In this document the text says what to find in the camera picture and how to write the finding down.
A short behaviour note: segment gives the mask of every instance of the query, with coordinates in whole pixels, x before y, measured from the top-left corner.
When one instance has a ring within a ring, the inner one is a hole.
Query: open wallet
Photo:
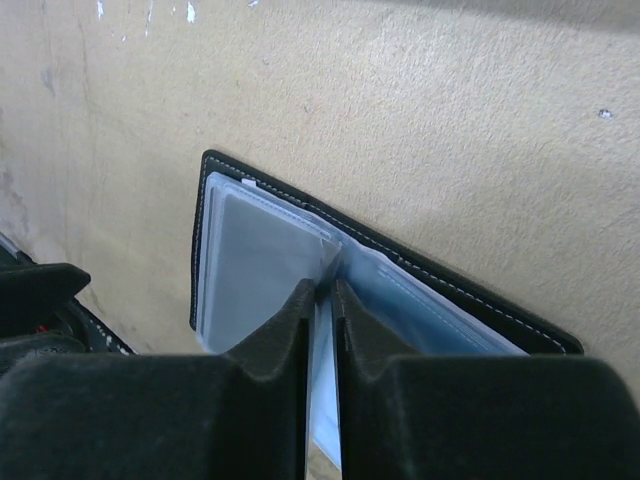
[[[628,393],[606,421],[574,415],[610,405],[603,391],[585,393],[602,381],[609,393],[626,390],[573,336],[316,198],[205,152],[190,315],[202,347],[233,351],[301,285],[313,292],[307,431],[345,478],[540,478],[551,466],[553,478],[640,474]],[[626,425],[622,443],[613,425]]]

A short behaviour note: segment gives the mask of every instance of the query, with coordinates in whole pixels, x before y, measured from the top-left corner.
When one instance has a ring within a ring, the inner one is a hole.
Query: black leather border
[[[214,150],[208,150],[202,156],[202,169],[198,184],[191,249],[191,314],[189,319],[191,328],[194,330],[204,185],[206,178],[213,172],[222,173],[236,180],[253,179],[258,186],[279,198],[319,215],[335,227],[357,238],[360,243],[384,253],[402,269],[508,338],[527,353],[584,353],[582,345],[576,338],[546,320],[518,307],[459,273],[375,232],[318,199]]]

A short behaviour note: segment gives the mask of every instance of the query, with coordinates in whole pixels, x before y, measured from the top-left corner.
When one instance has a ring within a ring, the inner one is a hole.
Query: scratch
[[[196,9],[193,8],[191,2],[187,2],[187,22],[193,23],[196,21]]]
[[[151,15],[153,15],[153,0],[149,0],[149,14],[147,15],[147,24],[144,28],[144,36],[149,36],[149,27],[151,26]]]

